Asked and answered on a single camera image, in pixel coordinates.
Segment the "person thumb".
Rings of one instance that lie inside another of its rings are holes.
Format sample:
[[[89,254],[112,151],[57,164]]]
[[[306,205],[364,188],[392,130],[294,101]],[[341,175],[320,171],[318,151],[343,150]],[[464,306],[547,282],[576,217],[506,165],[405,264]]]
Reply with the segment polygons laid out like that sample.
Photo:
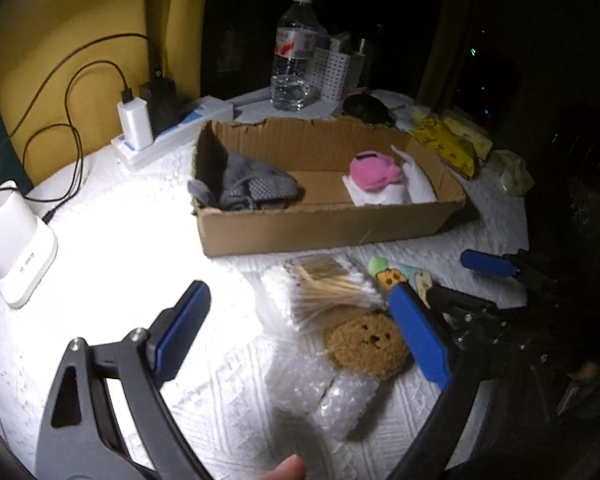
[[[304,480],[306,462],[296,454],[285,458],[274,469],[261,477],[261,480]]]

